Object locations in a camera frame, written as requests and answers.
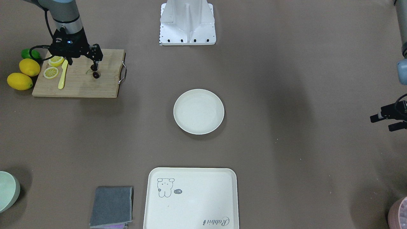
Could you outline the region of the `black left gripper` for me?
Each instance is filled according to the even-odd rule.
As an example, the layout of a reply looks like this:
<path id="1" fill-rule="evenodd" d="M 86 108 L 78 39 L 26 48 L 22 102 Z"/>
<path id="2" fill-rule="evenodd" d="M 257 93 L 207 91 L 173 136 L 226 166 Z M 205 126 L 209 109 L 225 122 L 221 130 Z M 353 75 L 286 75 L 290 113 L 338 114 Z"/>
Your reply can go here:
<path id="1" fill-rule="evenodd" d="M 376 123 L 385 119 L 398 119 L 403 120 L 398 123 L 388 125 L 390 132 L 394 132 L 401 129 L 407 129 L 407 102 L 406 100 L 397 101 L 394 105 L 382 106 L 381 110 L 372 116 L 370 116 L 370 122 Z"/>

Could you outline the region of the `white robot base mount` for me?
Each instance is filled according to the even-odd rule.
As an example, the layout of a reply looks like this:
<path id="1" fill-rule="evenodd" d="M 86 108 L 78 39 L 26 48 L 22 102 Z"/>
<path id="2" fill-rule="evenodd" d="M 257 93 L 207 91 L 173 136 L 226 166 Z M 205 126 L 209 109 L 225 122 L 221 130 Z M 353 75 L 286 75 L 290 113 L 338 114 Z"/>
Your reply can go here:
<path id="1" fill-rule="evenodd" d="M 214 7 L 206 0 L 167 0 L 160 7 L 160 45 L 214 45 Z"/>

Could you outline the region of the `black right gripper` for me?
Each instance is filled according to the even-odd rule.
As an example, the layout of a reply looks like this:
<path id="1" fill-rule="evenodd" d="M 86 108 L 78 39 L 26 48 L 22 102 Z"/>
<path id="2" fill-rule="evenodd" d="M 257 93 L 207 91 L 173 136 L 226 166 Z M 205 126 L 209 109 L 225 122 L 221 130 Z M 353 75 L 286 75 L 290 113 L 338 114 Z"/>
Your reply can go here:
<path id="1" fill-rule="evenodd" d="M 103 59 L 100 45 L 89 45 L 84 28 L 73 34 L 67 34 L 65 30 L 55 30 L 48 51 L 52 55 L 66 58 L 70 66 L 73 64 L 72 58 L 85 56 L 93 61 L 92 71 L 98 70 L 99 62 Z"/>

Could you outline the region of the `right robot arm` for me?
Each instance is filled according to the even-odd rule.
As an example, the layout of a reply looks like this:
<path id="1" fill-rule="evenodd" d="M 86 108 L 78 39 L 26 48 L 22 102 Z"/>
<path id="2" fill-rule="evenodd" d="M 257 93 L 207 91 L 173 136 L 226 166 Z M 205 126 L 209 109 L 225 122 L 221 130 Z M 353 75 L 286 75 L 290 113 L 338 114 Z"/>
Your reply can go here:
<path id="1" fill-rule="evenodd" d="M 88 43 L 80 13 L 75 0 L 28 0 L 45 12 L 45 22 L 49 25 L 47 13 L 50 12 L 55 22 L 55 32 L 50 32 L 51 45 L 42 45 L 53 56 L 60 56 L 72 65 L 73 58 L 85 56 L 93 61 L 90 69 L 98 70 L 98 63 L 103 59 L 99 44 Z"/>

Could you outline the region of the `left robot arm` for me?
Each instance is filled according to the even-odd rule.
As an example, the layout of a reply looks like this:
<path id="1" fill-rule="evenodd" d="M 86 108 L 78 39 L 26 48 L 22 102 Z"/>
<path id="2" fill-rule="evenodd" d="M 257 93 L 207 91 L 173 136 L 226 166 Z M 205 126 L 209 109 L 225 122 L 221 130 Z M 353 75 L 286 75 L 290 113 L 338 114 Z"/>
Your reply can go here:
<path id="1" fill-rule="evenodd" d="M 401 54 L 403 59 L 396 64 L 398 81 L 401 85 L 407 84 L 407 1 L 392 0 L 395 8 L 399 34 L 401 37 Z M 396 120 L 397 123 L 388 125 L 390 132 L 407 128 L 407 105 L 406 94 L 398 97 L 394 103 L 382 106 L 377 114 L 370 116 L 371 123 L 377 123 L 383 120 Z"/>

